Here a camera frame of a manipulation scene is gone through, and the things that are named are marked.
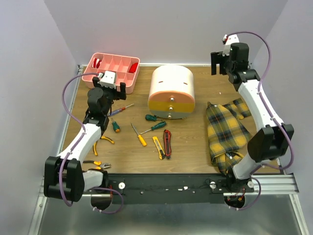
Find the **red black utility knife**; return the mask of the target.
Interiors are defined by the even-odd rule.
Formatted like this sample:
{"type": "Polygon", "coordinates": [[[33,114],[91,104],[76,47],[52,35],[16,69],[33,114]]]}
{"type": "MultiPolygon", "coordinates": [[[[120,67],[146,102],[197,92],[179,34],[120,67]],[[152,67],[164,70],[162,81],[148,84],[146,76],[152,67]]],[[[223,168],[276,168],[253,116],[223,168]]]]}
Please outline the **red black utility knife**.
{"type": "Polygon", "coordinates": [[[171,132],[169,130],[164,130],[163,132],[165,156],[169,160],[171,158],[171,132]]]}

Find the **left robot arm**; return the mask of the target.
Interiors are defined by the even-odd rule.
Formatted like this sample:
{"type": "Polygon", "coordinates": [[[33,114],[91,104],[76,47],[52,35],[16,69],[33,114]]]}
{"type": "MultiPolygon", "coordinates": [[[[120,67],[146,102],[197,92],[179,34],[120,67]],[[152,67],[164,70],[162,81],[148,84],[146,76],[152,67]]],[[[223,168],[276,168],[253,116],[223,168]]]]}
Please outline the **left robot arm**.
{"type": "Polygon", "coordinates": [[[55,157],[48,157],[44,169],[44,195],[62,199],[67,206],[78,202],[83,192],[104,193],[109,186],[105,170],[82,170],[82,163],[93,145],[101,139],[113,101],[126,99],[126,85],[116,86],[116,73],[93,73],[94,87],[88,91],[88,108],[81,129],[69,146],[55,157]]]}

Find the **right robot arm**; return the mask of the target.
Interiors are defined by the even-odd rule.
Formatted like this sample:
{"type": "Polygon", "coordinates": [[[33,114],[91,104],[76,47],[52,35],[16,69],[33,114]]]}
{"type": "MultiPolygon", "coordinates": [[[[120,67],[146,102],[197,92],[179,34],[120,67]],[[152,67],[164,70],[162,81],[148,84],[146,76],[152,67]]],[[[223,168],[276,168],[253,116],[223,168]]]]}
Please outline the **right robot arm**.
{"type": "Polygon", "coordinates": [[[235,192],[247,185],[251,175],[262,166],[284,156],[294,134],[291,124],[285,124],[275,113],[266,95],[262,94],[261,78],[249,68],[249,47],[246,43],[227,40],[224,50],[211,53],[212,75],[228,75],[228,80],[242,96],[254,119],[257,133],[247,143],[247,154],[226,175],[225,187],[235,192]]]}

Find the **yellow handle screwdriver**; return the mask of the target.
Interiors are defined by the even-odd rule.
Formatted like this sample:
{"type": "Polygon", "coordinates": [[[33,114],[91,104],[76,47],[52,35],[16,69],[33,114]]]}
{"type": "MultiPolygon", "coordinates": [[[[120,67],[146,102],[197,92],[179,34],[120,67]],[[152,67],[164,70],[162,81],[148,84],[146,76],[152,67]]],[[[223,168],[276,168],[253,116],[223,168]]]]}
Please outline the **yellow handle screwdriver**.
{"type": "Polygon", "coordinates": [[[134,126],[132,123],[131,123],[131,126],[132,126],[132,128],[134,129],[134,131],[136,132],[137,137],[138,137],[139,141],[141,142],[141,144],[142,144],[144,147],[147,146],[146,141],[145,141],[144,138],[138,133],[138,131],[136,130],[135,126],[134,126]]]}

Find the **white round drawer cabinet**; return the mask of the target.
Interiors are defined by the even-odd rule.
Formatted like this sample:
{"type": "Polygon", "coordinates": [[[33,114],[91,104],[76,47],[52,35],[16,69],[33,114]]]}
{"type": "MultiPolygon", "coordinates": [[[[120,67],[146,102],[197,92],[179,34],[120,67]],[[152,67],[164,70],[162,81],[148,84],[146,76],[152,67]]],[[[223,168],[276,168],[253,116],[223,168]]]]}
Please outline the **white round drawer cabinet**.
{"type": "Polygon", "coordinates": [[[152,74],[148,97],[150,112],[165,119],[184,119],[195,108],[194,76],[184,66],[163,65],[152,74]]]}

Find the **yellow utility knife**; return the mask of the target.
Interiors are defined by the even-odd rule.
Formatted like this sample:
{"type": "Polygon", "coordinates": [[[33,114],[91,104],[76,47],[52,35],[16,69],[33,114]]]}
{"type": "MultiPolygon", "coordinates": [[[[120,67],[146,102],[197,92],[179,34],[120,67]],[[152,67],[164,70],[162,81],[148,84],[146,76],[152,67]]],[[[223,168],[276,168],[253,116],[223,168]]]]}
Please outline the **yellow utility knife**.
{"type": "Polygon", "coordinates": [[[161,147],[161,144],[160,144],[158,138],[156,136],[153,136],[152,139],[153,139],[154,144],[157,148],[159,159],[163,160],[165,158],[165,154],[164,154],[163,148],[161,147]]]}

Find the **long green screwdriver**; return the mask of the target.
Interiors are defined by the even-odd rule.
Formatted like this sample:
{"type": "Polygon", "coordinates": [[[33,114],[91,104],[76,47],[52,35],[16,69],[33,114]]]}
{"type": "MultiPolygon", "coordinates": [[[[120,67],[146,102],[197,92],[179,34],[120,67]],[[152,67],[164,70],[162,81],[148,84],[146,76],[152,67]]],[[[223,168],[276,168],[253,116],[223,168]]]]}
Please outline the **long green screwdriver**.
{"type": "Polygon", "coordinates": [[[160,129],[160,128],[165,127],[165,126],[166,126],[166,122],[165,122],[165,121],[161,121],[161,122],[159,122],[158,124],[152,126],[150,129],[148,129],[148,130],[142,132],[141,135],[142,135],[142,134],[145,134],[145,133],[147,133],[147,132],[149,132],[149,131],[154,131],[154,130],[156,130],[156,129],[160,129]]]}

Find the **stubby green orange screwdriver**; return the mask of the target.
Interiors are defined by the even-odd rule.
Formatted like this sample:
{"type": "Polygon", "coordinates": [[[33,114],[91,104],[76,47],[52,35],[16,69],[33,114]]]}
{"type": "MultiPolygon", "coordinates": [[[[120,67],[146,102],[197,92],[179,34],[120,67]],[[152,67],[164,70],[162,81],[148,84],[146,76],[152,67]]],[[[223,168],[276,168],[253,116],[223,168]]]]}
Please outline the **stubby green orange screwdriver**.
{"type": "Polygon", "coordinates": [[[111,121],[114,132],[116,133],[120,132],[120,126],[117,124],[117,122],[113,118],[111,118],[111,121]]]}

